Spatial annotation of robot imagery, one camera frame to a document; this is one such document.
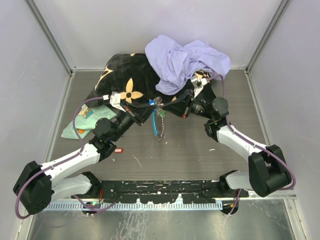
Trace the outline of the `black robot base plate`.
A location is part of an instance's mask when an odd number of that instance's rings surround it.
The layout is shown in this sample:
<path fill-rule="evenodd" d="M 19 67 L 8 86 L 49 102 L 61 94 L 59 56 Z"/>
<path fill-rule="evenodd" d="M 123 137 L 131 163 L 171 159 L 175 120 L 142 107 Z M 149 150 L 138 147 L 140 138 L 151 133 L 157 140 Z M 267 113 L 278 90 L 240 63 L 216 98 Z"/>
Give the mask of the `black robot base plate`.
<path fill-rule="evenodd" d="M 78 194 L 82 200 L 102 199 L 123 204 L 174 203 L 182 197 L 183 204 L 215 203 L 218 198 L 234 199 L 237 190 L 223 192 L 212 180 L 103 180 L 89 193 Z"/>

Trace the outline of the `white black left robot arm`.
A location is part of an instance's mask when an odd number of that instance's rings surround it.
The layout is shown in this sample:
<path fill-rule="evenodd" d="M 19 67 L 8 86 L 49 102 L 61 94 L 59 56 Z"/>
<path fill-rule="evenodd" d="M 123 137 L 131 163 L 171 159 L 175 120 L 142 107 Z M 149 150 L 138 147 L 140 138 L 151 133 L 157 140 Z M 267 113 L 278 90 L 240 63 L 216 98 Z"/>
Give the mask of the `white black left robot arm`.
<path fill-rule="evenodd" d="M 117 148 L 114 143 L 133 124 L 142 125 L 155 109 L 153 100 L 142 106 L 125 103 L 115 121 L 104 117 L 96 122 L 94 137 L 88 143 L 82 143 L 80 149 L 43 164 L 29 162 L 13 187 L 16 216 L 24 218 L 19 212 L 19 205 L 23 205 L 30 216 L 44 210 L 52 201 L 65 197 L 97 197 L 102 187 L 93 173 L 87 171 L 76 177 L 70 175 L 108 158 Z"/>

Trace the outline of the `blue tagged key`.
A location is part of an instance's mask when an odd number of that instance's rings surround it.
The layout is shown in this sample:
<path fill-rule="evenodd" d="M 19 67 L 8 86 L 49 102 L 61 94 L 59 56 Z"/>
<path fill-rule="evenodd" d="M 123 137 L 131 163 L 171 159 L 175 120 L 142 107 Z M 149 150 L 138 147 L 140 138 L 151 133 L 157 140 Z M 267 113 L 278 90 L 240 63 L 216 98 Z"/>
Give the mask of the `blue tagged key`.
<path fill-rule="evenodd" d="M 150 101 L 149 101 L 149 105 L 152 105 L 152 106 L 153 106 L 153 105 L 155 105 L 155 104 L 156 104 L 156 102 L 155 102 L 154 100 L 150 100 Z"/>

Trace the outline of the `red tagged key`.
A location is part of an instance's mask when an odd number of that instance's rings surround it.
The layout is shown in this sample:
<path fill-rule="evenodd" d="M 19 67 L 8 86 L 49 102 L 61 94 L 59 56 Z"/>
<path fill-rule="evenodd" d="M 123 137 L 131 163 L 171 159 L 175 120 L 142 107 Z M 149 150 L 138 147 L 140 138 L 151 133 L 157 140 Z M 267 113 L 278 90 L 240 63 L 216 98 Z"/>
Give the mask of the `red tagged key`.
<path fill-rule="evenodd" d="M 116 148 L 114 150 L 115 153 L 123 153 L 124 152 L 124 149 L 123 148 Z"/>

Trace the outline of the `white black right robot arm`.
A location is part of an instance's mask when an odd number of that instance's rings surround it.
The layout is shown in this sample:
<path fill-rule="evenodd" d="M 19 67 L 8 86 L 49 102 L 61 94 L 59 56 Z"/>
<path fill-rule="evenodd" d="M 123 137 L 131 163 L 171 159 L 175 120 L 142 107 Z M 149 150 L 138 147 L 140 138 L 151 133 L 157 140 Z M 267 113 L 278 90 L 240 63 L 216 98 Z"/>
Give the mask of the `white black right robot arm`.
<path fill-rule="evenodd" d="M 231 125 L 227 119 L 228 101 L 223 97 L 208 100 L 202 93 L 193 97 L 192 91 L 188 90 L 180 98 L 165 104 L 163 109 L 181 118 L 189 114 L 207 118 L 204 125 L 207 136 L 247 161 L 247 171 L 233 170 L 219 177 L 219 191 L 223 196 L 231 197 L 237 190 L 250 190 L 260 197 L 266 197 L 296 185 L 296 178 L 281 148 L 261 144 Z"/>

